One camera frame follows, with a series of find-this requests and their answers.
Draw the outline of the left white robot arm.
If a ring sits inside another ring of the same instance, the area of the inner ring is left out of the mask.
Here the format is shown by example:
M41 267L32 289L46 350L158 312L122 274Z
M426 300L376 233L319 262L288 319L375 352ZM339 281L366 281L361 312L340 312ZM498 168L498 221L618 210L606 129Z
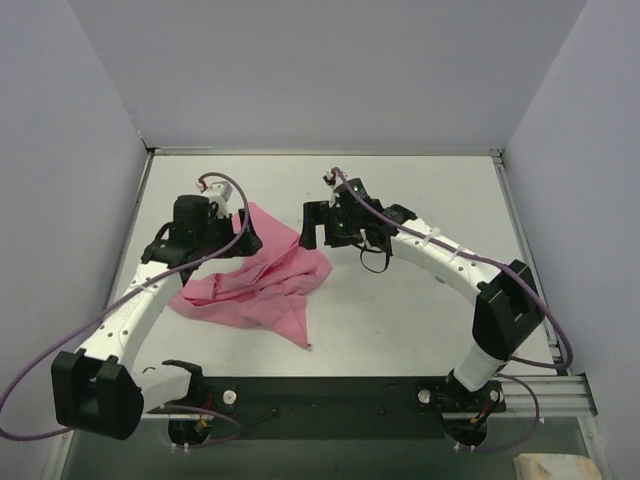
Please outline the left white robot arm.
M142 416L162 407L200 412L206 403L200 366L168 359L135 371L138 353L170 301L205 262L251 257L262 247L249 208L228 210L241 187L205 174L199 191L180 195L172 218L145 247L129 286L101 315L96 330L74 352L51 365L58 423L124 440Z

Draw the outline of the pink t-shirt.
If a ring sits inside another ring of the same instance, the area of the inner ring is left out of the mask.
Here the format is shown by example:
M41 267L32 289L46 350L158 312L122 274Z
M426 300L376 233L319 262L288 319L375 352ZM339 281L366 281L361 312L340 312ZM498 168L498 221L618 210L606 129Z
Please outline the pink t-shirt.
M169 307L191 320L269 330L308 349L307 296L329 277L331 263L300 247L299 234L257 204L249 212L263 243L258 253L232 272L190 279Z

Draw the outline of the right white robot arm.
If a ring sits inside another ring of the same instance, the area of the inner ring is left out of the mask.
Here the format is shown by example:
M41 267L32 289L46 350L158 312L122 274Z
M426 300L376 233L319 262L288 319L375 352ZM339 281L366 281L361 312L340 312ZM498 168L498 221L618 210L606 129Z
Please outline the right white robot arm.
M324 176L332 195L303 205L301 247L317 246L324 229L330 248L353 246L409 262L461 294L474 308L468 353L450 373L453 385L476 393L542 323L530 268L519 260L505 265L461 246L399 204L383 206L358 178Z

